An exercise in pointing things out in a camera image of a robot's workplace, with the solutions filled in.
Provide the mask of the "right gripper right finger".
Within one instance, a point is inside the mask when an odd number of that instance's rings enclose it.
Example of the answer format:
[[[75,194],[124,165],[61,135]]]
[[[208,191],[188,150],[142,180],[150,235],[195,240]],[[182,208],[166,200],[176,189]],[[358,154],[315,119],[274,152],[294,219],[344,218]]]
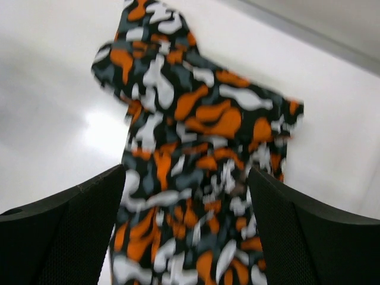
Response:
[[[251,169],[268,284],[379,284],[379,220],[324,204]]]

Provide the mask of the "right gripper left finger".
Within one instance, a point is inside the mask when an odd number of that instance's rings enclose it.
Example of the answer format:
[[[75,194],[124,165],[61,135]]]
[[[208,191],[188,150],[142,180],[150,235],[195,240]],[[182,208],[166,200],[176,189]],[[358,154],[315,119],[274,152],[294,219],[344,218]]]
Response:
[[[1,284],[97,284],[125,183],[117,165],[1,214]]]

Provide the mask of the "camouflage orange black shorts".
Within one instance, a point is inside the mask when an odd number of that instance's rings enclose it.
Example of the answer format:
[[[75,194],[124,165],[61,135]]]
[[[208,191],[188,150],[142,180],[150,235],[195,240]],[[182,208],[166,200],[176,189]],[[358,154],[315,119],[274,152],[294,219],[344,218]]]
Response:
[[[182,14],[125,1],[91,67],[128,107],[113,284],[266,284],[246,179],[284,178],[303,103],[204,58]]]

